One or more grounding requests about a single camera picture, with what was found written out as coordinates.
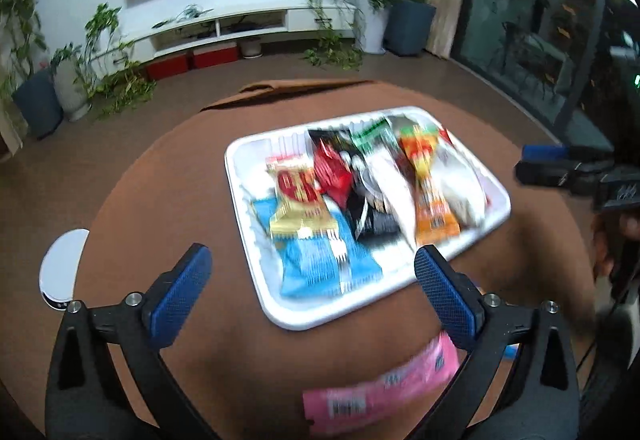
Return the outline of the person's right hand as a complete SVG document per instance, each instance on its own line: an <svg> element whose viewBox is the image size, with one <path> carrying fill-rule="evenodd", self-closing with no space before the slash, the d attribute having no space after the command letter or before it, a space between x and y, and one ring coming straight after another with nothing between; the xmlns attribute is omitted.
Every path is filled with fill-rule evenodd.
<svg viewBox="0 0 640 440"><path fill-rule="evenodd" d="M617 267L620 245L625 240L638 241L639 216L635 214L596 215L592 223L595 280L611 275Z"/></svg>

